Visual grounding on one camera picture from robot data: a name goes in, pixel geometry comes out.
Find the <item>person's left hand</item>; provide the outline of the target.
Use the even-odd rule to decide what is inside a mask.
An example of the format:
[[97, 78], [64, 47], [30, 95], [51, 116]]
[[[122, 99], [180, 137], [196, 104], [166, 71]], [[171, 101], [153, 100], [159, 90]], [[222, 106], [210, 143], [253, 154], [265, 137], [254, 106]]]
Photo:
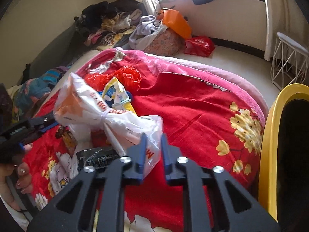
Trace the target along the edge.
[[7, 182], [7, 179], [11, 178], [12, 174], [16, 178], [14, 189], [21, 194], [32, 192], [32, 175], [26, 162], [22, 162], [20, 165], [1, 163], [1, 198], [12, 209], [20, 212], [21, 208], [13, 194], [13, 187], [9, 186]]

